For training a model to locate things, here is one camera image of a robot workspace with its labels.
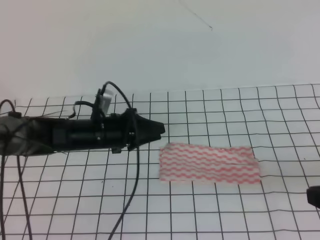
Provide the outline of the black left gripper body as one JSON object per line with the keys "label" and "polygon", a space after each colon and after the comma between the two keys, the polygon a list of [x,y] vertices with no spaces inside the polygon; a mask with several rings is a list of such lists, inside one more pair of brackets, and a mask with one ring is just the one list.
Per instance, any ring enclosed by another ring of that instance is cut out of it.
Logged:
{"label": "black left gripper body", "polygon": [[51,130],[54,151],[112,149],[115,152],[139,147],[138,115],[113,114],[104,119],[58,119]]}

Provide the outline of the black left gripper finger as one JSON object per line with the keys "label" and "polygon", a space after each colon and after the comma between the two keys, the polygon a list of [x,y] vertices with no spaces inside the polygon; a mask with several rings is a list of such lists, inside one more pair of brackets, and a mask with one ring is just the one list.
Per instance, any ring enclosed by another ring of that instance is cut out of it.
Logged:
{"label": "black left gripper finger", "polygon": [[162,122],[146,119],[140,115],[136,116],[136,126],[139,140],[159,140],[166,132]]}
{"label": "black left gripper finger", "polygon": [[136,140],[136,147],[158,141],[162,138],[161,134],[139,134]]}

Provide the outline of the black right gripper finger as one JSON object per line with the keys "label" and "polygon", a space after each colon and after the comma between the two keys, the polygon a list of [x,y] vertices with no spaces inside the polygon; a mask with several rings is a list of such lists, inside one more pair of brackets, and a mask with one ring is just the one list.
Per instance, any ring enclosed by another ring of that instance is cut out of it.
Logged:
{"label": "black right gripper finger", "polygon": [[316,207],[320,208],[320,186],[310,186],[306,190],[307,202]]}

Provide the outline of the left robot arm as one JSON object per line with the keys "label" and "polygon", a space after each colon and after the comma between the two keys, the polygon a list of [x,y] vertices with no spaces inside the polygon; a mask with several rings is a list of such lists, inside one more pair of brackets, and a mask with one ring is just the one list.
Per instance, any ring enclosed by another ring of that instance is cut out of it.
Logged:
{"label": "left robot arm", "polygon": [[11,113],[0,119],[0,153],[30,157],[94,149],[130,151],[160,140],[165,131],[163,123],[129,109],[100,120],[18,117]]}

